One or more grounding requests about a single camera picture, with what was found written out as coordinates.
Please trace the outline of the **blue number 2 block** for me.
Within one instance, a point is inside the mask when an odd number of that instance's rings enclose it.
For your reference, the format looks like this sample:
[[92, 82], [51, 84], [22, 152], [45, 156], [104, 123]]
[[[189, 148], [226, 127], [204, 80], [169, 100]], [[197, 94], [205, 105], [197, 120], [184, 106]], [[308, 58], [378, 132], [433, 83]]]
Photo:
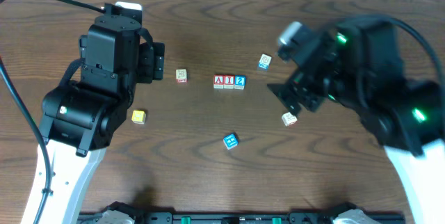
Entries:
[[246, 76], [236, 75], [234, 79], [234, 89], [243, 90], [246, 84]]

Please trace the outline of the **red letter I block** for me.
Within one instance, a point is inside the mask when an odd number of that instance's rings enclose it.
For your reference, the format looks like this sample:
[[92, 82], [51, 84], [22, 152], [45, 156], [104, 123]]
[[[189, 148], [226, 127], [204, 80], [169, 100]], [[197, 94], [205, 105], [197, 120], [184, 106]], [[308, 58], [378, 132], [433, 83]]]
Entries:
[[225, 75], [224, 81], [223, 81], [223, 88], [224, 89], [234, 89], [234, 75]]

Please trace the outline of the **red letter A block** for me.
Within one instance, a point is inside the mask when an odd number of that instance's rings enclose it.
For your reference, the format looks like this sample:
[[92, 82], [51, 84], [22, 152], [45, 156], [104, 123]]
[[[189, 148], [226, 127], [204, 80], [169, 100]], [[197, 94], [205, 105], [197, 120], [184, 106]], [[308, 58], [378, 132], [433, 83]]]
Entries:
[[224, 88], [224, 76], [223, 75], [214, 75], [213, 76], [213, 88], [214, 89], [223, 89]]

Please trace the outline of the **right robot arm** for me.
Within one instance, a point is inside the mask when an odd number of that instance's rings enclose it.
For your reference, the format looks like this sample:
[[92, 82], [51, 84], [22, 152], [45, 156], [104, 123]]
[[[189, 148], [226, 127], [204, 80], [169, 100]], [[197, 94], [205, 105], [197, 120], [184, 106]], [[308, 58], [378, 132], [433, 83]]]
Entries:
[[[397, 29], [430, 57], [437, 80], [408, 79]], [[292, 115], [325, 100], [350, 109], [393, 164], [416, 223], [444, 222], [444, 71], [434, 49], [409, 24], [387, 15], [357, 15], [311, 30], [289, 24], [278, 56], [297, 68], [270, 90]]]

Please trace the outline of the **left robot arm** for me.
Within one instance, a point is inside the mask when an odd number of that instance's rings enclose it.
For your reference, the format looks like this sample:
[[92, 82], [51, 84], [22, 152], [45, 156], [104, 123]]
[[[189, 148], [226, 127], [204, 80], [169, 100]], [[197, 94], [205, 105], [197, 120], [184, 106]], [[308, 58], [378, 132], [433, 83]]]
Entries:
[[79, 38], [79, 59], [42, 101], [44, 147], [23, 223], [75, 223], [114, 132], [126, 120], [138, 83], [163, 77], [165, 46], [142, 26], [140, 4], [106, 4]]

